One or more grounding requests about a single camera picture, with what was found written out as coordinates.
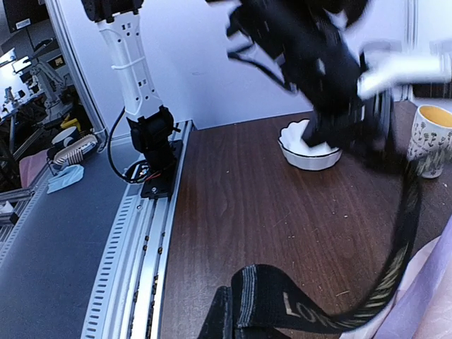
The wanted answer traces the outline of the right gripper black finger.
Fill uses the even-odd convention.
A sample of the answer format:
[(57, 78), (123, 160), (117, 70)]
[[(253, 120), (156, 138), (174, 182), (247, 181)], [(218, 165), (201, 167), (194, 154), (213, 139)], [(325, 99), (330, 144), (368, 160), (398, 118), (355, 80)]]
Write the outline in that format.
[(198, 339), (233, 339), (232, 289), (219, 287), (214, 295)]

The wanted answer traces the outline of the striped background cup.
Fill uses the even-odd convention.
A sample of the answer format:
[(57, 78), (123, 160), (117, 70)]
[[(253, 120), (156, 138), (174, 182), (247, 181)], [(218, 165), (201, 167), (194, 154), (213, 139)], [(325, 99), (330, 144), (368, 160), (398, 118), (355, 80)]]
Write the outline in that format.
[(58, 166), (75, 165), (96, 148), (97, 137), (94, 134), (82, 136), (76, 126), (68, 127), (53, 137), (52, 147), (47, 151), (47, 161)]

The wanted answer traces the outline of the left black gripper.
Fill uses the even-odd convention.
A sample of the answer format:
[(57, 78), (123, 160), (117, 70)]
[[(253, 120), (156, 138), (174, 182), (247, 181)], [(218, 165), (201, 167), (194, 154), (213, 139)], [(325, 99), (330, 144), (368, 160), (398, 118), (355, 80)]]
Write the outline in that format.
[(358, 80), (368, 67), (356, 60), (330, 13), (345, 12), (346, 24), (362, 15), (366, 1), (241, 1), (230, 14), (227, 36), (242, 33), (280, 68), (282, 77), (242, 57), (228, 57), (264, 72), (286, 91), (300, 91), (314, 113), (302, 140), (314, 147), (327, 143), (358, 155), (392, 149), (391, 96), (388, 91), (362, 99)]

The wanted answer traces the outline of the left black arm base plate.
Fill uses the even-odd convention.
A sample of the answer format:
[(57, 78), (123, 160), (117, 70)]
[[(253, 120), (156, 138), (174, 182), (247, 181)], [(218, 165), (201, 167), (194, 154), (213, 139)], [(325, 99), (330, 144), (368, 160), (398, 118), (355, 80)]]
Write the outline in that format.
[(183, 141), (170, 141), (175, 161), (164, 169), (151, 170), (145, 160), (139, 160), (130, 166), (125, 176), (138, 184), (142, 184), (141, 197), (149, 199), (168, 198), (174, 191), (179, 160), (182, 154)]

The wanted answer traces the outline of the left aluminium corner post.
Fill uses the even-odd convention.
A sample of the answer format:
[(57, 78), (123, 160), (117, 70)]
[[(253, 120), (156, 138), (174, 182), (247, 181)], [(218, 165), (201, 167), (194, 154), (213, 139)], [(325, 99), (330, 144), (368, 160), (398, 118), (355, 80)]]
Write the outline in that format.
[(108, 130), (100, 112), (97, 109), (97, 105), (91, 95), (89, 86), (85, 81), (81, 63), (76, 56), (75, 47), (71, 41), (69, 31), (64, 22), (63, 13), (55, 0), (46, 0), (45, 5), (59, 43), (59, 48), (61, 53), (64, 55), (66, 64), (68, 65), (73, 84), (75, 85), (81, 102), (85, 107), (88, 118), (93, 125), (93, 133), (97, 136), (100, 144), (105, 146), (108, 138)]

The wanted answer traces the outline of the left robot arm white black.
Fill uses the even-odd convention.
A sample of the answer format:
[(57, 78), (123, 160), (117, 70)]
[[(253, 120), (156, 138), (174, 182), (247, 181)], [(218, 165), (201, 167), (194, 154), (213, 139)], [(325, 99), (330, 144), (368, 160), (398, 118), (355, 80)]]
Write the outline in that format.
[[(168, 174), (176, 157), (168, 138), (174, 119), (163, 105), (150, 76), (139, 28), (141, 1), (84, 1), (89, 20), (96, 23), (112, 57), (134, 148), (148, 163), (144, 174), (126, 177), (129, 183), (149, 182)], [(384, 150), (394, 149), (393, 110), (389, 90), (370, 98), (358, 92), (368, 69), (364, 57), (351, 55), (331, 13), (344, 12), (347, 25), (363, 14), (365, 1), (241, 1), (229, 17), (227, 36), (241, 33), (250, 47), (260, 47), (279, 67), (277, 76), (261, 72), (290, 93), (302, 93), (314, 107), (302, 139), (310, 146), (326, 142), (378, 168)]]

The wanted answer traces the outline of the aluminium front rail frame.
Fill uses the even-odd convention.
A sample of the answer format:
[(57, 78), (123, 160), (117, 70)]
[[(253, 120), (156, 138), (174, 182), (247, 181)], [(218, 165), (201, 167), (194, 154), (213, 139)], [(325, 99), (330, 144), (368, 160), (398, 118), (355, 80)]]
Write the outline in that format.
[(112, 223), (81, 331), (82, 338), (157, 338), (182, 169), (169, 198), (127, 185)]

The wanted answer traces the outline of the white scalloped bowl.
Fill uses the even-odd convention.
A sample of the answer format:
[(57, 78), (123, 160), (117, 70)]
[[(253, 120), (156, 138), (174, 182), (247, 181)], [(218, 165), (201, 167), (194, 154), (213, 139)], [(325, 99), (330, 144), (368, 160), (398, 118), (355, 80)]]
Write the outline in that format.
[(301, 170), (321, 171), (334, 166), (342, 155), (342, 150), (332, 148), (327, 143), (309, 147), (302, 139), (309, 119), (293, 121), (280, 130), (278, 144), (287, 162)]

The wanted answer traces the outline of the white floral mug yellow inside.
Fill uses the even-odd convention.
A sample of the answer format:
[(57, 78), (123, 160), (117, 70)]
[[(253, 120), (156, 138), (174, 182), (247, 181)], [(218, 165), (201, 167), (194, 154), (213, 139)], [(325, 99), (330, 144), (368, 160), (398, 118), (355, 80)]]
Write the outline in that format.
[(413, 119), (407, 158), (418, 159), (438, 150), (451, 150), (451, 113), (434, 105), (421, 105)]

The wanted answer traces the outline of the blue face mask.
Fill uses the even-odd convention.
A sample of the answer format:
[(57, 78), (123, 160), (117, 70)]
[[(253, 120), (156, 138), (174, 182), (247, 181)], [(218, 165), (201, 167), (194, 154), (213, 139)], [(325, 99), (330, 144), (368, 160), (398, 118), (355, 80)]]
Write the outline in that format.
[(84, 167), (81, 165), (70, 165), (60, 171), (55, 177), (48, 180), (47, 193), (51, 194), (56, 191), (65, 189), (79, 182), (84, 175)]

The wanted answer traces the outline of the purple wrapping paper sheet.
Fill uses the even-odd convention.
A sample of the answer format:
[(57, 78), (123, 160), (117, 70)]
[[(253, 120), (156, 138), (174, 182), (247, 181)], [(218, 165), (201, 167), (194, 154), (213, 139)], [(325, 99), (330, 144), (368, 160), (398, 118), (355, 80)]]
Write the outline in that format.
[(341, 338), (451, 337), (451, 222), (410, 260), (390, 304)]

